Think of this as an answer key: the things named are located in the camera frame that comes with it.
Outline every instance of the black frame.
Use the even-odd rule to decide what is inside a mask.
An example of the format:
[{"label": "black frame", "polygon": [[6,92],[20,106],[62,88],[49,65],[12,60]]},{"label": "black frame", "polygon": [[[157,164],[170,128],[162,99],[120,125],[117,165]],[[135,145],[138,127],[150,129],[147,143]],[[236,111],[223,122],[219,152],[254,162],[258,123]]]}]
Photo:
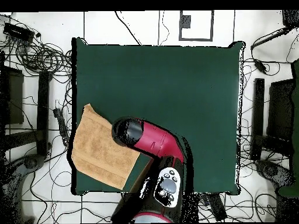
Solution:
[{"label": "black frame", "polygon": [[[18,132],[4,137],[4,150],[36,142],[37,154],[47,156],[48,153],[48,112],[49,112],[49,82],[52,79],[49,71],[39,73],[39,93],[37,105],[37,130]],[[8,85],[6,77],[3,84]]]},{"label": "black frame", "polygon": [[213,33],[214,33],[214,10],[211,10],[211,29],[210,29],[210,38],[182,38],[182,17],[183,11],[180,10],[180,21],[179,21],[179,41],[213,41]]},{"label": "black frame", "polygon": [[252,145],[250,148],[250,160],[260,160],[262,148],[270,149],[281,153],[289,158],[294,153],[291,140],[283,140],[279,137],[263,135],[263,111],[265,80],[256,78],[253,86],[253,107],[252,107]]}]

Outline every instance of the dark green tabletop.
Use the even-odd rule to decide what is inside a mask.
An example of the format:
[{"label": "dark green tabletop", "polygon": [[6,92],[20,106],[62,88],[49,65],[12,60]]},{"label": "dark green tabletop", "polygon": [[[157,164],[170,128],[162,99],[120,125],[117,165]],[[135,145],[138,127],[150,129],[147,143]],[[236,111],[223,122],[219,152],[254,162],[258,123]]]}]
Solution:
[{"label": "dark green tabletop", "polygon": [[[84,105],[109,122],[144,118],[187,139],[194,190],[236,191],[239,56],[231,48],[86,45],[77,39],[77,126]],[[147,164],[140,155],[123,191]],[[77,172],[77,192],[119,191]]]}]

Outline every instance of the control buttons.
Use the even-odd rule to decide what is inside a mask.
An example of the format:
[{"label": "control buttons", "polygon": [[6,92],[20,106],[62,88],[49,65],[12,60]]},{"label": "control buttons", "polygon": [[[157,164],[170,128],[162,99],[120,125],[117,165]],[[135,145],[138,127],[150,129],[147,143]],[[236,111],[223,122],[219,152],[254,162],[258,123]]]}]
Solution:
[{"label": "control buttons", "polygon": [[161,188],[164,191],[167,191],[168,193],[175,193],[176,192],[176,184],[173,182],[171,179],[166,178],[162,183],[161,183]]},{"label": "control buttons", "polygon": [[165,191],[160,191],[159,195],[162,196],[162,197],[165,197],[166,196],[166,192]]}]

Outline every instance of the electrical cord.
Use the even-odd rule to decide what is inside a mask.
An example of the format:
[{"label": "electrical cord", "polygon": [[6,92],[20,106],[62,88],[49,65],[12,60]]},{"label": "electrical cord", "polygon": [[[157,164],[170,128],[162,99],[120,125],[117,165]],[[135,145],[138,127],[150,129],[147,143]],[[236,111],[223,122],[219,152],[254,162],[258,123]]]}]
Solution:
[{"label": "electrical cord", "polygon": [[52,207],[51,207],[51,215],[50,216],[48,216],[48,218],[46,218],[46,220],[44,220],[41,224],[44,224],[51,216],[53,217],[53,213],[54,213],[54,211],[56,210],[56,206],[57,206],[57,204],[56,203],[53,203],[52,204]]},{"label": "electrical cord", "polygon": [[168,36],[169,36],[169,29],[168,29],[168,28],[167,28],[167,27],[164,25],[164,13],[165,13],[165,10],[163,11],[162,24],[163,24],[164,28],[166,28],[166,29],[167,29],[167,32],[168,32],[168,34],[167,34],[167,37],[166,37],[166,39],[165,39],[165,40],[163,40],[163,41],[161,42],[161,44],[160,44],[160,45],[162,45],[164,41],[167,41],[167,39],[168,39]]},{"label": "electrical cord", "polygon": [[[24,25],[26,29],[39,34],[36,29],[32,29],[21,22],[18,22],[17,25]],[[65,82],[60,82],[55,78],[55,76],[68,76],[70,74],[71,51],[66,52],[66,54],[64,55],[63,50],[57,45],[51,43],[43,44],[41,42],[41,38],[40,41],[38,41],[35,36],[33,42],[28,45],[15,42],[12,43],[10,38],[6,39],[3,43],[5,45],[2,46],[1,49],[8,46],[12,47],[9,55],[11,55],[13,48],[15,48],[15,55],[19,61],[19,65],[23,65],[24,69],[30,76],[38,75],[32,75],[29,71],[38,73],[39,71],[47,70],[53,73],[53,79],[58,81],[59,83],[67,83],[69,81],[68,79]]]},{"label": "electrical cord", "polygon": [[[51,210],[51,215],[50,215],[50,216],[52,216],[53,221],[55,221],[55,210],[56,210],[56,206],[57,206],[56,203],[53,203],[53,187],[54,187],[54,184],[56,184],[56,183],[55,183],[56,179],[59,177],[59,175],[61,175],[61,174],[63,174],[63,173],[68,173],[68,174],[72,175],[72,174],[71,174],[70,172],[68,172],[68,171],[62,171],[62,172],[60,172],[60,173],[58,173],[58,174],[56,175],[56,177],[55,177],[55,179],[54,179],[54,181],[53,181],[52,189],[51,189],[51,201],[52,201],[51,209],[52,209],[52,207],[54,206],[54,204],[55,204],[55,209],[53,209],[53,211]],[[66,187],[66,186],[69,186],[69,185],[71,185],[71,182],[70,182],[69,184],[67,184],[67,185],[59,185],[59,186],[60,186],[60,187]]]},{"label": "electrical cord", "polygon": [[239,184],[240,187],[242,187],[252,198],[251,200],[251,203],[252,203],[252,215],[249,216],[245,211],[243,211],[243,209],[239,208],[241,211],[243,211],[247,216],[248,218],[243,218],[243,217],[237,217],[237,218],[233,218],[237,221],[237,219],[244,219],[244,220],[251,220],[252,222],[255,222],[254,220],[252,220],[253,216],[254,216],[254,211],[253,211],[253,196],[251,195],[251,193],[245,188],[243,187],[242,185]]},{"label": "electrical cord", "polygon": [[36,146],[34,146],[33,148],[29,149],[29,150],[23,155],[23,157],[26,156],[27,153],[28,153],[29,151],[31,151],[32,149],[34,149],[34,148],[36,148]]},{"label": "electrical cord", "polygon": [[118,16],[118,14],[117,14],[117,12],[115,11],[115,15],[116,15],[116,17],[118,18],[118,20],[120,20],[121,22],[122,22],[122,24],[124,24],[124,26],[127,28],[127,30],[130,32],[130,34],[132,35],[132,37],[134,38],[134,40],[137,42],[137,44],[139,45],[139,46],[141,46],[142,44],[140,43],[140,41],[138,41],[136,38],[135,38],[135,36],[132,34],[132,32],[131,32],[131,30],[128,28],[128,26],[123,22],[123,20],[121,20],[120,18],[119,18],[119,16]]},{"label": "electrical cord", "polygon": [[31,125],[31,123],[30,123],[30,121],[29,121],[29,119],[28,119],[27,114],[23,111],[23,109],[21,109],[20,107],[18,107],[17,105],[15,105],[13,102],[11,102],[11,101],[9,101],[9,102],[10,102],[10,104],[12,104],[13,106],[15,106],[17,109],[21,110],[22,113],[25,115],[25,117],[26,117],[26,119],[27,119],[27,121],[28,121],[28,124],[29,124],[30,127],[31,127],[31,130],[32,130],[33,133],[34,133],[34,138],[35,138],[36,142],[38,143],[38,140],[37,140],[37,137],[36,137],[36,133],[35,133],[35,131],[34,131],[34,129],[33,129],[33,126]]},{"label": "electrical cord", "polygon": [[57,186],[59,186],[59,187],[66,187],[66,186],[69,186],[69,185],[71,184],[71,182],[70,182],[69,184],[67,184],[67,185],[59,185],[59,184],[57,184],[57,183],[55,182],[55,180],[53,180],[52,175],[51,175],[51,169],[52,169],[52,168],[50,168],[50,167],[51,167],[51,153],[52,153],[52,148],[53,148],[53,142],[54,142],[54,140],[55,140],[57,137],[60,137],[60,135],[55,136],[54,139],[53,139],[53,141],[52,141],[51,152],[50,152],[50,160],[49,160],[49,171],[48,171],[48,172],[49,172],[49,175],[50,175],[50,178],[51,178],[53,184],[55,184],[55,185],[57,185]]},{"label": "electrical cord", "polygon": [[[45,163],[47,163],[47,162],[49,162],[50,160],[53,160],[53,159],[55,159],[55,158],[57,158],[57,157],[59,157],[59,156],[62,156],[65,152],[67,151],[67,149],[65,149],[62,153],[60,153],[59,155],[56,155],[56,156],[54,156],[54,157],[52,157],[52,158],[50,158],[50,159],[48,159],[48,160],[45,160],[44,161],[44,164]],[[32,185],[32,187],[34,187],[40,180],[42,180],[47,174],[49,173],[49,171],[46,173],[46,174],[44,174],[44,176],[43,177],[41,177],[34,185]],[[22,196],[24,196],[28,191],[29,191],[30,189],[28,189],[27,191],[25,191],[23,194],[22,194]]]},{"label": "electrical cord", "polygon": [[[267,72],[269,72],[270,71],[270,65],[267,65],[266,64],[266,66],[268,66],[268,69],[267,69]],[[245,85],[244,85],[244,88],[243,88],[243,96],[245,96],[245,91],[244,91],[244,89],[247,87],[247,85],[248,85],[248,81],[249,81],[249,79],[250,79],[250,77],[251,77],[251,74],[252,74],[252,72],[253,72],[253,70],[252,70],[252,68],[251,68],[251,66],[249,66],[249,69],[250,69],[250,71],[248,72],[248,73],[243,73],[243,75],[244,75],[244,77],[245,77]],[[250,140],[247,138],[247,137],[251,137],[251,135],[250,135],[250,132],[249,132],[249,121],[248,120],[246,120],[246,119],[244,119],[245,121],[246,121],[246,127],[244,127],[244,126],[242,126],[242,128],[246,128],[246,131],[247,131],[247,135],[243,135],[243,134],[241,134],[241,142],[242,142],[242,151],[241,151],[241,154],[242,154],[242,152],[245,152],[246,154],[247,154],[247,157],[243,157],[243,158],[245,158],[245,160],[249,160],[249,163],[247,162],[247,164],[246,163],[241,163],[240,164],[240,169],[242,169],[242,168],[244,168],[244,167],[248,167],[248,168],[250,168],[252,171],[251,171],[251,174],[253,173],[253,171],[256,171],[255,169],[253,169],[252,168],[252,164],[254,164],[254,161],[251,161],[250,159],[248,159],[248,157],[249,157],[249,153],[248,153],[248,151],[249,150],[245,150],[245,147],[246,147],[246,145],[249,145],[249,146],[251,146],[251,142],[250,142]],[[266,158],[267,160],[271,160],[270,158],[274,155],[275,153],[273,153],[272,151],[271,151],[271,153],[268,155],[268,157]],[[276,159],[276,160],[279,160],[280,162],[282,162],[282,160],[284,159],[284,157],[281,157],[281,159]],[[254,203],[254,201],[253,201],[253,196],[249,193],[249,191],[246,189],[246,188],[244,188],[244,190],[246,190],[247,191],[247,193],[251,196],[251,200],[248,200],[248,202],[251,202],[251,208],[252,208],[252,210],[253,210],[253,203]],[[234,204],[234,202],[232,201],[232,203],[234,204],[234,207],[236,207],[236,208],[239,208],[239,209],[241,209],[238,205],[239,204],[241,204],[242,202],[240,202],[240,203],[238,203],[238,204]],[[260,207],[260,205],[258,205],[256,202],[255,202],[255,208],[256,209],[258,209],[258,207]],[[272,207],[272,206],[270,206],[270,205],[267,205],[267,210],[265,210],[264,208],[262,208],[262,207],[260,207],[262,210],[263,210],[263,212],[267,212],[267,213],[269,213],[269,215],[272,215],[272,216],[274,216],[274,208]],[[252,219],[252,216],[253,216],[253,212],[252,212],[252,214],[251,215],[248,215],[247,213],[246,213],[246,215],[248,216],[247,218],[233,218],[233,217],[231,217],[231,216],[229,216],[228,215],[228,219],[232,219],[232,221],[233,222],[235,222],[235,221],[237,221],[237,222],[242,222],[241,220],[242,219],[244,219],[244,220],[246,220],[246,221],[248,221],[248,220],[250,220],[250,221],[252,221],[253,219]]]},{"label": "electrical cord", "polygon": [[38,219],[38,221],[37,221],[37,224],[39,224],[41,217],[44,215],[44,213],[46,212],[46,210],[47,210],[47,208],[48,208],[48,204],[47,204],[43,199],[41,199],[40,197],[38,197],[38,196],[32,191],[32,184],[33,184],[33,182],[34,182],[34,179],[35,179],[35,171],[33,172],[33,180],[32,180],[31,185],[30,185],[30,191],[31,191],[31,193],[32,193],[33,196],[35,196],[37,199],[39,199],[40,201],[42,201],[42,202],[45,203],[45,205],[46,205],[46,208],[44,209],[43,213],[40,215],[40,217],[39,217],[39,219]]},{"label": "electrical cord", "polygon": [[93,212],[92,212],[90,209],[88,209],[88,208],[81,208],[81,209],[78,209],[78,210],[76,210],[76,211],[72,211],[72,212],[64,212],[64,213],[60,214],[59,217],[54,221],[53,224],[58,223],[57,221],[58,221],[58,219],[59,219],[61,216],[63,216],[63,215],[74,214],[74,213],[77,213],[77,212],[79,212],[79,211],[82,211],[83,209],[86,210],[86,211],[88,211],[88,212],[91,213],[92,215],[94,215],[94,216],[96,216],[96,217],[98,217],[98,218],[101,218],[101,221],[110,222],[110,221],[107,221],[107,220],[106,220],[107,218],[109,218],[109,216],[107,216],[107,217],[104,218],[104,217],[102,217],[102,216],[100,216],[100,215],[97,215],[97,214],[93,213]]},{"label": "electrical cord", "polygon": [[[255,43],[256,43],[258,40],[260,40],[260,39],[262,39],[262,38],[265,38],[265,37],[267,37],[267,36],[270,36],[270,35],[272,35],[272,34],[275,34],[275,33],[279,32],[279,31],[284,30],[284,29],[285,29],[285,28],[277,29],[277,30],[275,30],[275,31],[273,31],[273,32],[271,32],[271,33],[269,33],[269,34],[266,34],[266,35],[264,35],[264,36],[262,36],[262,37],[259,37],[259,38],[257,38],[257,39],[253,42],[252,45],[255,45]],[[257,61],[260,61],[260,62],[269,62],[269,61],[261,61],[261,60],[259,60],[259,59],[255,59],[255,58],[253,57],[253,49],[254,49],[254,48],[251,48],[251,57],[252,57],[253,60],[257,60]]]},{"label": "electrical cord", "polygon": [[267,73],[265,73],[267,76],[275,76],[275,75],[277,75],[279,72],[280,72],[280,63],[277,63],[278,64],[278,71],[276,72],[276,73],[274,73],[274,74],[267,74]]},{"label": "electrical cord", "polygon": [[254,200],[255,211],[256,211],[256,215],[258,216],[258,218],[259,218],[259,220],[260,220],[261,222],[263,222],[263,221],[262,221],[262,219],[261,219],[260,216],[259,216],[260,212],[258,211],[257,200],[258,200],[259,197],[261,197],[261,196],[263,196],[263,195],[267,195],[267,196],[272,197],[272,198],[274,198],[275,200],[277,200],[273,195],[271,195],[271,194],[269,194],[269,193],[261,193],[261,194],[259,194],[259,195],[255,198],[255,200]]},{"label": "electrical cord", "polygon": [[287,57],[286,57],[286,61],[288,62],[287,58],[290,55],[291,49],[292,49],[292,45],[294,44],[294,42],[297,40],[298,41],[298,36],[299,34],[297,34],[297,36],[295,37],[295,39],[293,40],[293,42],[291,43],[290,49],[288,51]]}]

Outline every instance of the cloth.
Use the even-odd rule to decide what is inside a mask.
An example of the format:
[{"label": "cloth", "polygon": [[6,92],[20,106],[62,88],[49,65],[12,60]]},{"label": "cloth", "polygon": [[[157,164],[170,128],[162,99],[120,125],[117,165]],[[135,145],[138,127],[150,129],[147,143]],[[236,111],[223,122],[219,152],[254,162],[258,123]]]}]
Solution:
[{"label": "cloth", "polygon": [[122,190],[140,153],[116,144],[111,131],[111,123],[85,105],[72,161],[81,173]]}]

